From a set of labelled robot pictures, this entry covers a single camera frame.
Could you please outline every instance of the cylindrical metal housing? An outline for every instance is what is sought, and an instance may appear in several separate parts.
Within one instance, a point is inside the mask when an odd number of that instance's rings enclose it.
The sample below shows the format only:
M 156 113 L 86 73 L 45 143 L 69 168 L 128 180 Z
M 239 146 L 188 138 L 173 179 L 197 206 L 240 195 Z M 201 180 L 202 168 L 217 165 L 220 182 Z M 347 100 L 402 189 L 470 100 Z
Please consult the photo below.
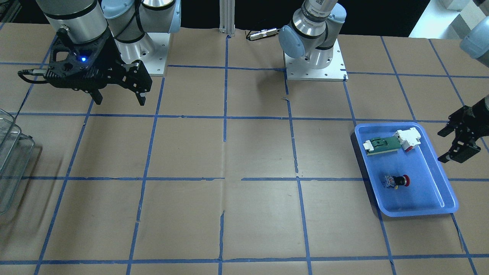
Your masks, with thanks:
M 61 7 L 64 7 L 65 12 L 63 12 L 63 9 L 54 8 L 51 5 L 48 5 L 48 2 L 50 1 L 38 0 L 39 6 L 43 9 L 47 20 L 56 31 L 62 25 L 66 25 L 69 28 L 68 36 L 76 44 L 94 40 L 102 35 L 107 28 L 107 21 L 96 0 L 95 2 L 90 1 L 88 6 L 86 6 L 86 0 L 80 1 L 83 2 L 84 5 L 77 3 L 74 6 L 71 6 L 71 1 L 54 1 L 60 4 Z
M 296 30 L 311 38 L 320 36 L 326 30 L 326 23 L 324 21 L 317 23 L 307 19 L 301 9 L 294 12 L 291 23 Z
M 316 17 L 327 17 L 338 0 L 306 0 L 304 8 Z
M 134 18 L 126 27 L 127 23 L 131 20 L 131 17 L 134 14 L 134 10 L 135 6 L 133 4 L 120 16 L 107 18 L 109 28 L 111 28 L 112 34 L 117 41 L 131 44 L 140 40 L 144 36 L 144 32 L 141 31 L 137 25 L 136 18 Z
M 139 8 L 143 30 L 145 32 L 170 32 L 176 2 L 176 0 L 143 1 Z
M 329 49 L 333 47 L 338 38 L 338 34 L 341 31 L 341 27 L 345 23 L 345 19 L 346 10 L 342 5 L 337 3 L 331 11 L 331 14 L 326 18 L 328 37 L 326 38 L 326 41 L 319 46 L 321 49 Z
M 46 16 L 69 16 L 90 9 L 97 0 L 36 0 Z

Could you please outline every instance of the small component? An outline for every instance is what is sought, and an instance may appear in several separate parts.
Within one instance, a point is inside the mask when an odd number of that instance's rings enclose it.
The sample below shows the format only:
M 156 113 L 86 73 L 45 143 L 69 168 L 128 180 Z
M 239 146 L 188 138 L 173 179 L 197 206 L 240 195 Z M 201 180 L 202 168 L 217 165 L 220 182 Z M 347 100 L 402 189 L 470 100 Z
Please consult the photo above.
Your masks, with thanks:
M 401 144 L 402 148 L 404 151 L 409 152 L 412 149 L 418 147 L 418 145 L 421 144 L 420 139 L 421 135 L 416 128 L 411 127 L 409 130 L 397 130 L 396 133 L 394 134 L 394 137 L 396 137 L 399 140 L 399 143 Z
M 261 30 L 259 32 L 255 32 L 255 33 L 253 33 L 251 35 L 250 35 L 250 33 L 251 33 L 251 31 L 246 36 L 246 39 L 248 39 L 250 41 L 254 41 L 254 40 L 258 40 L 258 39 L 262 39 L 262 38 L 274 36 L 274 35 L 276 35 L 278 33 L 278 29 L 277 28 L 264 29 L 264 30 Z
M 401 145 L 399 144 L 397 137 L 376 137 L 364 142 L 363 148 L 367 151 L 367 155 L 370 156 L 397 151 L 401 148 Z
M 394 188 L 397 189 L 400 185 L 408 187 L 411 183 L 408 175 L 402 175 L 400 177 L 396 176 L 385 176 L 385 179 L 382 181 L 382 184 L 385 188 Z

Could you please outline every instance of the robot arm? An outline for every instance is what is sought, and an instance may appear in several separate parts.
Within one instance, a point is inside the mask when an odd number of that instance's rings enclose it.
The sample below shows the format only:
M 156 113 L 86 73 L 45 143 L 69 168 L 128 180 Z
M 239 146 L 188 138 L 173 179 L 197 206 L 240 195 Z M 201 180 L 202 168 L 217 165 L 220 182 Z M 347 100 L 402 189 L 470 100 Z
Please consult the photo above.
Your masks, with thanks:
M 133 91 L 139 104 L 144 105 L 152 80 L 143 61 L 154 52 L 146 31 L 178 31 L 180 0 L 104 0 L 103 8 L 97 0 L 36 2 L 57 38 L 48 68 L 21 70 L 18 75 L 22 79 L 82 90 L 96 104 L 102 102 L 99 89 L 117 84 Z M 26 75 L 45 80 L 33 81 Z
M 292 20 L 279 32 L 285 54 L 299 58 L 318 47 L 333 47 L 344 23 L 346 11 L 337 0 L 305 0 Z
M 489 17 L 482 20 L 460 43 L 472 58 L 489 67 Z M 455 132 L 449 151 L 438 158 L 446 163 L 454 160 L 463 163 L 481 151 L 475 142 L 489 136 L 489 95 L 474 106 L 463 106 L 449 117 L 449 122 L 438 132 L 446 137 Z

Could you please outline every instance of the metal connector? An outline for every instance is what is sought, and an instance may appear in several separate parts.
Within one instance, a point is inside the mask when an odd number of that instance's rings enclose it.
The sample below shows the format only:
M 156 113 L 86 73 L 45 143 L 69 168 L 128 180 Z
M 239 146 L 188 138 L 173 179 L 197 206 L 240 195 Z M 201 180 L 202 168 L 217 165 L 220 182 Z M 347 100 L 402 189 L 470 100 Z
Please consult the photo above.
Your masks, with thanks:
M 254 40 L 262 39 L 262 38 L 265 38 L 265 37 L 274 36 L 277 33 L 278 33 L 278 29 L 277 28 L 264 29 L 264 30 L 261 30 L 259 32 L 255 32 L 255 33 L 253 33 L 251 35 L 248 35 L 246 39 L 248 39 L 250 41 L 254 41 Z

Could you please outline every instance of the blue plastic tray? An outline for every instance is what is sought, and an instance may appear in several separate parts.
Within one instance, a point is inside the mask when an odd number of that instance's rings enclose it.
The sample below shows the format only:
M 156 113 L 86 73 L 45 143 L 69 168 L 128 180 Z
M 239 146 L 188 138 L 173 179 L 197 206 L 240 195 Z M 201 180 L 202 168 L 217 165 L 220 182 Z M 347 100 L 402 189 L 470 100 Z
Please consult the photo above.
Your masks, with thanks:
M 421 145 L 404 152 L 367 156 L 363 143 L 371 138 L 391 137 L 397 130 L 415 127 L 421 134 Z M 375 193 L 378 207 L 390 217 L 454 213 L 459 204 L 445 171 L 423 127 L 414 122 L 359 124 L 355 135 Z M 385 188 L 385 175 L 408 175 L 411 184 L 398 189 Z

